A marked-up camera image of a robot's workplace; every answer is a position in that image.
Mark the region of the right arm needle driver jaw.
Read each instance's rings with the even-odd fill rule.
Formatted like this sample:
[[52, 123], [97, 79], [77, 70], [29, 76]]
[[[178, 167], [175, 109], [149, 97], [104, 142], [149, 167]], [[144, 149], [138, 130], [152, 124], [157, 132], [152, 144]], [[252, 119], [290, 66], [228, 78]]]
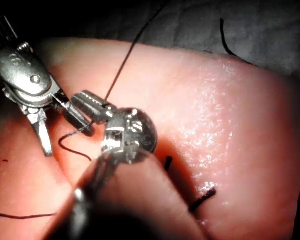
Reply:
[[39, 139], [44, 155], [46, 157], [51, 157], [53, 150], [46, 125], [47, 116], [45, 111], [43, 109], [28, 109], [27, 118]]
[[64, 118], [77, 130], [84, 128], [82, 133], [85, 136], [93, 135], [93, 128], [90, 122], [84, 117], [84, 115], [71, 103], [63, 90], [59, 90], [53, 95], [53, 107], [62, 114]]

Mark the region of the left arm needle driver jaw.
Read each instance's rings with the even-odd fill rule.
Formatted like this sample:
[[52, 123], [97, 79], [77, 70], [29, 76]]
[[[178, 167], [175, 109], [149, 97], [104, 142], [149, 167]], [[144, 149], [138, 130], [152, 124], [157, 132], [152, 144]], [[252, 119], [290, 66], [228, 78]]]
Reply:
[[81, 97], [81, 110], [89, 117], [113, 117], [117, 110], [116, 106], [88, 90], [82, 91]]
[[104, 124], [113, 117], [113, 105], [92, 92], [76, 93], [71, 101], [97, 125]]

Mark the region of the left arm needle driver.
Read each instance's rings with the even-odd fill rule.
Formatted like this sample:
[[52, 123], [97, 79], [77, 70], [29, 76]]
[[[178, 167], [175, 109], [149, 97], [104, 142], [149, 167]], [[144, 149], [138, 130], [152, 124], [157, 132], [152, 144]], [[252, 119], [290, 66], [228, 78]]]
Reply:
[[102, 151], [112, 151], [127, 164], [137, 162], [137, 150], [156, 150], [157, 129], [152, 119], [138, 108], [120, 108], [106, 122]]

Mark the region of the right arm needle driver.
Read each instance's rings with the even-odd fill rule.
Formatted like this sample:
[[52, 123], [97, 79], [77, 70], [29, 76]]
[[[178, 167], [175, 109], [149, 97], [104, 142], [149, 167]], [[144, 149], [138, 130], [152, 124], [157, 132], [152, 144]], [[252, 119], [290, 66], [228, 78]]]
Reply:
[[69, 110], [69, 99], [27, 42], [0, 44], [0, 89], [25, 115]]

